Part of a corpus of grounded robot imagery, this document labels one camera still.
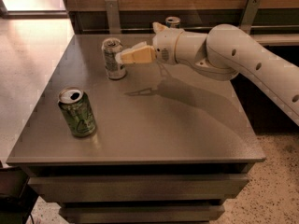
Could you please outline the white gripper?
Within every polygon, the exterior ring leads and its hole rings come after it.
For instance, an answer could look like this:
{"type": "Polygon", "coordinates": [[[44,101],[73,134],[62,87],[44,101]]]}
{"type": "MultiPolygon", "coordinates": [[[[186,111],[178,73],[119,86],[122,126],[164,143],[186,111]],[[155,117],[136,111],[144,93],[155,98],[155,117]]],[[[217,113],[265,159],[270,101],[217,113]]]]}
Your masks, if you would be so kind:
{"type": "Polygon", "coordinates": [[[118,63],[151,63],[156,57],[161,63],[178,64],[176,59],[176,46],[183,29],[167,28],[167,26],[154,22],[152,28],[155,37],[152,38],[152,45],[140,42],[129,49],[116,54],[118,63]]]}

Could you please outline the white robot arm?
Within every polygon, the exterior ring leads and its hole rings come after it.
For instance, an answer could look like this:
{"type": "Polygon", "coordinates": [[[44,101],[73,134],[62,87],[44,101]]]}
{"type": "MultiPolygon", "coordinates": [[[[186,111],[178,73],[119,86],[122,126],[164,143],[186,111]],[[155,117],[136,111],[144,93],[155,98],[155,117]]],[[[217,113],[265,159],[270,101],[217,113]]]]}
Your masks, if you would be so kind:
{"type": "Polygon", "coordinates": [[[221,24],[209,33],[153,24],[152,43],[140,42],[116,55],[122,64],[184,64],[219,81],[241,74],[255,84],[292,121],[299,124],[299,67],[280,58],[239,28],[221,24]]]}

